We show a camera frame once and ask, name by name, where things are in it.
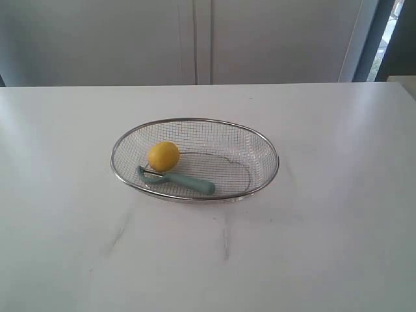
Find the yellow lemon with sticker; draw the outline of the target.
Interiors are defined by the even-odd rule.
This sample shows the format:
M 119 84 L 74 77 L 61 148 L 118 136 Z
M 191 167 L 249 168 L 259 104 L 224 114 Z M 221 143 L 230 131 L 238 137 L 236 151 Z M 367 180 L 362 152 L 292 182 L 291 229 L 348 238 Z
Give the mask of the yellow lemon with sticker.
M 171 170 L 180 158 L 179 148 L 172 142 L 160 142 L 148 153 L 148 163 L 156 172 Z

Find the teal handled peeler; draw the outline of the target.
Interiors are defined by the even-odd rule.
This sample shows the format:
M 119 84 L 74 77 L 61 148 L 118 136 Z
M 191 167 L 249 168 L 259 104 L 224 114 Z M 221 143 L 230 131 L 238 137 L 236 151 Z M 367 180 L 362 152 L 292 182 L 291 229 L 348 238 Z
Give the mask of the teal handled peeler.
M 194 190 L 204 195 L 213 195 L 215 193 L 216 187 L 215 184 L 198 179 L 195 177 L 190 177 L 183 174 L 177 173 L 166 173 L 160 174 L 146 170 L 142 166 L 137 167 L 137 172 L 139 179 L 147 185 L 160 185 L 164 183 L 174 183 L 176 185 Z

